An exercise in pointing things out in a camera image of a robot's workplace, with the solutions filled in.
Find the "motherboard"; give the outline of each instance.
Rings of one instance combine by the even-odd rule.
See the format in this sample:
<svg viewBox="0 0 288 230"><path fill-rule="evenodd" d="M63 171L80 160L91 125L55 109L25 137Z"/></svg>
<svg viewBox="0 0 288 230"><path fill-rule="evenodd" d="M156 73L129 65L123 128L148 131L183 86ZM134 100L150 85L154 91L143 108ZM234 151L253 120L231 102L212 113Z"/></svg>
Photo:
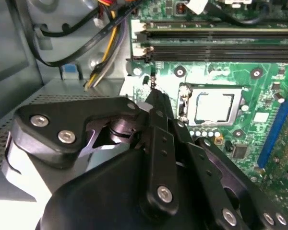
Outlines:
<svg viewBox="0 0 288 230"><path fill-rule="evenodd" d="M168 94L190 135L210 138L288 214L288 1L208 4L149 0L133 12L121 94Z"/></svg>

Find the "black mechanical arm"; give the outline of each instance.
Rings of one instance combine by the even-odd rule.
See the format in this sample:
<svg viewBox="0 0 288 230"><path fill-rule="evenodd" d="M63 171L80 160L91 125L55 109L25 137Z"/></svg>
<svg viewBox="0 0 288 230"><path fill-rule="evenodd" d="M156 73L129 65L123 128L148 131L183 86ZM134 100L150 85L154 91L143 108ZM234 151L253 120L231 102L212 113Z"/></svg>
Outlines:
<svg viewBox="0 0 288 230"><path fill-rule="evenodd" d="M130 149L76 173L122 142ZM18 109L3 171L49 196L40 230L288 230L288 218L209 139L193 140L155 89L139 106L119 97Z"/></svg>

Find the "cpu socket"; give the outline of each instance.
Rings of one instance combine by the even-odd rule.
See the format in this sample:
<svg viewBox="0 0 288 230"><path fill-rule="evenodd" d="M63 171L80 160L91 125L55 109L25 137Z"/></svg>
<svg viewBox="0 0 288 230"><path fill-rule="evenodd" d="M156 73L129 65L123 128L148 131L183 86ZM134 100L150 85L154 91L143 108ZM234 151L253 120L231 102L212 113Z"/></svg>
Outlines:
<svg viewBox="0 0 288 230"><path fill-rule="evenodd" d="M185 87L191 92L189 97L185 97ZM238 114L242 89L236 85L183 84L178 118L190 126L231 126Z"/></svg>

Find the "blue pcie slot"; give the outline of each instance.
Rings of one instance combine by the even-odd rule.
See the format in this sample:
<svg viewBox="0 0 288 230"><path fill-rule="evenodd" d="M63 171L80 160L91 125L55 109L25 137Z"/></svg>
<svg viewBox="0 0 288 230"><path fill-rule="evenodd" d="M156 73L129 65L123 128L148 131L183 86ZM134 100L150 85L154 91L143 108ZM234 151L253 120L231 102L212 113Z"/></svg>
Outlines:
<svg viewBox="0 0 288 230"><path fill-rule="evenodd" d="M263 150L261 151L259 158L257 160L257 164L260 168L264 168L268 162L274 144L278 138L278 135L282 129L282 126L286 120L288 115L288 99L281 104L275 120L271 126L270 132L265 140Z"/></svg>

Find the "screw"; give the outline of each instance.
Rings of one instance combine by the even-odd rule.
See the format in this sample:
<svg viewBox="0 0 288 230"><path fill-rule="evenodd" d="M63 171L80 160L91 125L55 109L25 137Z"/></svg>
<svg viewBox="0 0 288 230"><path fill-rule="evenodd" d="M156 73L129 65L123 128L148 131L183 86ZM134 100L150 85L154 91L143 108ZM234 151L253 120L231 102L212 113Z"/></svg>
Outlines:
<svg viewBox="0 0 288 230"><path fill-rule="evenodd" d="M135 106L134 106L134 104L132 104L132 103L128 103L127 106L128 106L129 108L131 108L131 109L135 109Z"/></svg>
<svg viewBox="0 0 288 230"><path fill-rule="evenodd" d="M211 143L210 143L210 141L209 141L209 140L207 140L207 139L204 139L204 143L205 143L206 145L208 145L208 146L211 146Z"/></svg>
<svg viewBox="0 0 288 230"><path fill-rule="evenodd" d="M283 225L287 225L287 222L285 220L285 218L283 218L282 215L280 215L279 213L276 213L276 218L278 219L278 221L283 224Z"/></svg>
<svg viewBox="0 0 288 230"><path fill-rule="evenodd" d="M160 117L163 117L163 113L162 113L160 110L157 110L157 111L156 111L156 114L157 114L158 116L160 116Z"/></svg>
<svg viewBox="0 0 288 230"><path fill-rule="evenodd" d="M62 130L61 132L59 132L58 138L61 142L65 144L72 144L76 140L75 134L68 130Z"/></svg>
<svg viewBox="0 0 288 230"><path fill-rule="evenodd" d="M184 124L181 121L178 121L177 123L180 127L182 127L182 128L184 127Z"/></svg>
<svg viewBox="0 0 288 230"><path fill-rule="evenodd" d="M227 208L222 210L223 213L223 217L224 219L231 225L231 226L236 226L237 225L237 219L234 216L234 214L232 214L231 211L229 211Z"/></svg>
<svg viewBox="0 0 288 230"><path fill-rule="evenodd" d="M140 68L134 68L133 69L133 73L136 75L136 76L140 76L141 73L142 73L142 70Z"/></svg>
<svg viewBox="0 0 288 230"><path fill-rule="evenodd" d="M274 161L275 163L279 163L279 158L278 158L278 157L273 157L273 161Z"/></svg>
<svg viewBox="0 0 288 230"><path fill-rule="evenodd" d="M159 186L157 193L159 198L165 203L170 203L173 200L171 191L165 186Z"/></svg>
<svg viewBox="0 0 288 230"><path fill-rule="evenodd" d="M253 183L255 183L255 182L257 182L257 177L251 177L251 181L253 182Z"/></svg>
<svg viewBox="0 0 288 230"><path fill-rule="evenodd" d="M269 224L274 225L274 220L268 213L264 212L264 218Z"/></svg>
<svg viewBox="0 0 288 230"><path fill-rule="evenodd" d="M37 127L45 127L49 124L49 120L42 115L35 115L30 119L32 125Z"/></svg>

